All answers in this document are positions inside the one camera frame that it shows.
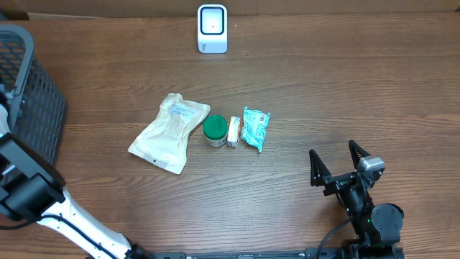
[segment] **sticker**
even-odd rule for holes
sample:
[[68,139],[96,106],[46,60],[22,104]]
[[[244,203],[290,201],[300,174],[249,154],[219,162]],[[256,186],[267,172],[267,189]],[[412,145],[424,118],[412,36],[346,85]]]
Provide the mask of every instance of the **sticker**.
[[173,104],[171,106],[171,113],[180,115],[187,119],[191,119],[193,116],[195,116],[195,112],[183,104]]

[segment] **plastic wrapper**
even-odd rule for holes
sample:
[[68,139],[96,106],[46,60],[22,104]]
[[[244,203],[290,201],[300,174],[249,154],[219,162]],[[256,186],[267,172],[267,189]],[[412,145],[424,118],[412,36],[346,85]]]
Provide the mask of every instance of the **plastic wrapper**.
[[244,126],[241,129],[241,138],[248,144],[257,147],[259,153],[262,152],[264,146],[269,119],[270,113],[265,114],[261,111],[250,110],[244,107]]
[[137,136],[128,151],[180,174],[187,163],[188,135],[208,116],[209,110],[207,104],[184,101],[180,94],[168,94],[157,118]]
[[230,147],[238,147],[239,139],[242,134],[243,123],[238,116],[232,116],[230,119],[229,133],[227,142]]

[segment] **blue and white packet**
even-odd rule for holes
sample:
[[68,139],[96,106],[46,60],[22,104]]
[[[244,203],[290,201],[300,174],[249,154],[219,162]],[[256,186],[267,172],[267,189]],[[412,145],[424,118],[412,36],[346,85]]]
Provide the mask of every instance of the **blue and white packet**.
[[244,107],[244,125],[241,129],[241,138],[248,144],[257,147],[259,153],[262,152],[262,147],[264,146],[269,119],[270,113],[265,114],[261,111],[250,110],[247,106]]

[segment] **basket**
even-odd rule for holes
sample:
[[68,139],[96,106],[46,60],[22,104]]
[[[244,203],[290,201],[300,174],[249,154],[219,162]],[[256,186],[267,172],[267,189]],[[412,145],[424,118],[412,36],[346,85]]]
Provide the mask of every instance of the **basket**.
[[55,165],[67,104],[34,57],[31,34],[18,25],[0,25],[0,83],[9,99],[11,133]]

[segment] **small white device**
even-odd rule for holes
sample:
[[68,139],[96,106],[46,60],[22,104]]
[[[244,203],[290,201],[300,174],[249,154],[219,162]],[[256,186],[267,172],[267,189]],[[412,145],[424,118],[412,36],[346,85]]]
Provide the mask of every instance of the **small white device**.
[[227,51],[227,9],[221,4],[198,8],[198,49],[202,53]]

